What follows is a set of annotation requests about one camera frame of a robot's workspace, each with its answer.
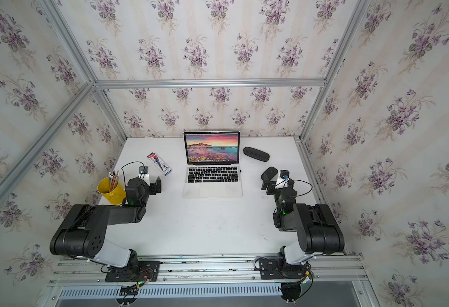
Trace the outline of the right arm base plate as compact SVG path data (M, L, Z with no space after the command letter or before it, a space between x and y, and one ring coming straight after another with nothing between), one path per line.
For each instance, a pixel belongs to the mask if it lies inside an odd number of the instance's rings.
M259 257L254 261L254 268L262 280L300 280L311 271L311 265L288 264L283 259Z

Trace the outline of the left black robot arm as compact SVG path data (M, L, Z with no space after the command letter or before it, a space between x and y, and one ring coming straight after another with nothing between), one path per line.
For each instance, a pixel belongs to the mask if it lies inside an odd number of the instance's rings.
M51 254L85 258L95 263L125 269L136 265L136 252L106 239L109 226L141 222L151 195L162 192L162 181L129 180L129 196L117 205L73 205L51 239Z

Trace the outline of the black wireless mouse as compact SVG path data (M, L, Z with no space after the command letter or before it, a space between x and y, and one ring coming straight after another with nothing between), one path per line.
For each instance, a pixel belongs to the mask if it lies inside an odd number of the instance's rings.
M261 180L270 182L277 174L278 170L275 167L270 166L261 174Z

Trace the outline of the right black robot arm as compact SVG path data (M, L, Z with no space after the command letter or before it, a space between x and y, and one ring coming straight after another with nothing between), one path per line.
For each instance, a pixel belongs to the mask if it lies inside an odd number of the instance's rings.
M327 204L298 203L298 192L291 179L281 179L279 182L264 180L261 188L274 197L274 226L281 232L294 232L297 236L294 243L279 250L278 258L282 266L296 266L316 255L344 251L343 233Z

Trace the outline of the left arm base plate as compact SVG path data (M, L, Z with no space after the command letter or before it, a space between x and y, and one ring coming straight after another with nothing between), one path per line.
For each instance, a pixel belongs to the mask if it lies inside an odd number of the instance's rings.
M125 268L109 267L106 273L105 282L137 282L156 281L161 262L159 261L139 261L135 266Z

